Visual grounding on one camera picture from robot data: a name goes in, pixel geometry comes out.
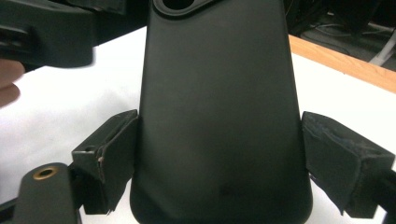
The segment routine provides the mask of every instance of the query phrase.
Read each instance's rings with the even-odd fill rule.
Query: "black equipment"
[[[300,119],[282,2],[54,2],[0,2],[0,57],[80,66],[147,24],[140,115],[108,120],[69,166],[28,173],[0,221],[78,223],[82,205],[106,214],[132,178],[142,223],[303,223],[311,173],[340,211],[373,217],[381,205],[393,223],[394,155],[335,120]]]

